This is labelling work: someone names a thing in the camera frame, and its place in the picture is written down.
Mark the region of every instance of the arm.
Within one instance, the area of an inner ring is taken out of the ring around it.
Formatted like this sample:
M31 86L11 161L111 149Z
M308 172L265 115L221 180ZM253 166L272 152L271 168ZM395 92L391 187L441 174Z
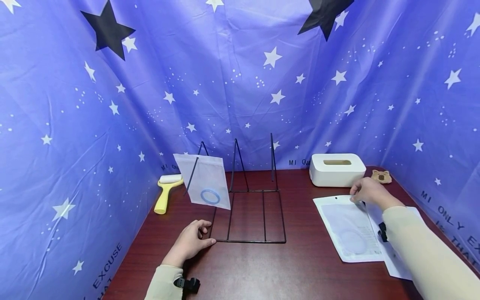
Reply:
M357 181L352 201L383 210L388 241L412 273L425 300L480 299L480 280L418 217L371 178Z
M204 220L191 222L179 235L172 249L156 269L145 300L181 300L183 290L173 281L182 277L183 263L207 247L216 243L215 239L202 240L212 223Z

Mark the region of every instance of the wire stand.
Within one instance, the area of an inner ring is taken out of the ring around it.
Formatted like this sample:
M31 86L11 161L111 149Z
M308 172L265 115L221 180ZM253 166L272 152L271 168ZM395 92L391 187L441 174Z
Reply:
M205 153L208 155L207 148L205 146L205 143L202 141L200 143L200 148L198 149L198 154L200 154L202 147L205 149ZM232 193L232 203L231 203L231 208L230 208L230 217L228 219L228 231L227 231L227 239L226 240L216 240L217 242L229 242L229 243L258 243L258 244L284 244L287 242L287 234L285 232L285 221L283 218L283 207L282 207L282 198L280 196L280 190L278 189L278 180L277 180L277 175L276 175L276 162L275 162L275 150L274 150L274 145L273 145L273 135L270 134L270 148L271 148L271 171L272 171L272 181L275 181L275 189L274 190L250 190L249 185L248 185L248 180L247 180L247 174L245 173L245 167L243 165L243 160L241 158L241 153L240 153L240 147L237 139L235 139L235 143L233 145L233 163L232 163L232 177L230 180L230 188L228 190L229 193ZM247 186L246 191L233 191L233 178L235 175L235 158L237 156L237 151L238 155L240 158L240 163L242 167L242 172L243 176L245 178L245 184ZM192 174L190 175L190 180L187 184L187 190L185 191L185 194L188 192L188 188L190 187L190 183L192 181L193 173L195 172L195 167L197 166L198 162L198 157L195 160L195 164L193 165L192 169ZM230 226L232 223L232 214L233 214L233 204L235 200L235 193L251 193L251 192L261 192L262 193L262 208L263 208L263 217L264 217L264 240L230 240ZM283 240L267 240L267 233L266 233L266 222L265 222L265 193L277 193L278 194L278 201L280 203L280 213L282 215L282 227L283 227ZM215 215L216 215L216 207L213 212L213 217L212 217L212 226L210 228L210 234L209 238L212 235L213 231L213 226L214 226L214 221L215 221Z

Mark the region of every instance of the blue rubber band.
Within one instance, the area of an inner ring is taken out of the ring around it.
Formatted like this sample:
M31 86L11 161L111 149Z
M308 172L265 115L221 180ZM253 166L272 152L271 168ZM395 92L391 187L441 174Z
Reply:
M215 197L217 198L217 201L213 202L213 201L207 200L204 196L204 193L206 193L206 192L209 192L209 193L212 193L213 195L215 195ZM202 198L203 201L205 201L206 203L211 204L211 205L215 205L215 204L218 204L220 202L220 195L217 192L215 192L213 190L210 190L210 189L204 189L200 193L200 197Z

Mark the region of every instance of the yellow lint roller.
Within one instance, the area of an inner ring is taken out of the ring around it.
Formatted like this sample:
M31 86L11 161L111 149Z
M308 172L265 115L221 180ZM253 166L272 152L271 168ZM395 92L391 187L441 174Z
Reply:
M179 186L182 183L183 177L181 174L163 175L160 177L157 184L162 188L162 193L153 209L156 214L163 215L167 211L168 193L170 192L170 189Z

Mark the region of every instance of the wooden table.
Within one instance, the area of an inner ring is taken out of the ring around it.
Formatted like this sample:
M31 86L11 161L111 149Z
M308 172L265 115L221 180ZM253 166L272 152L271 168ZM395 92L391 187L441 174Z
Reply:
M371 175L368 168L366 176ZM247 172L250 189L274 189L269 171ZM234 190L245 188L235 173ZM308 170L278 171L287 243L219 242L185 264L185 274L201 281L196 300L396 300L421 299L411 281L390 277L383 262L343 263L333 246L313 198L347 194L348 189L318 188ZM416 206L394 180L385 186L406 205ZM212 220L213 207L191 204L185 187L170 194L165 215L150 211L108 288L105 300L142 300L163 257L181 230L195 219ZM278 198L265 194L268 240L283 238ZM235 193L230 239L263 240L261 193ZM427 225L454 246L421 211ZM217 209L212 237L225 239L229 211Z

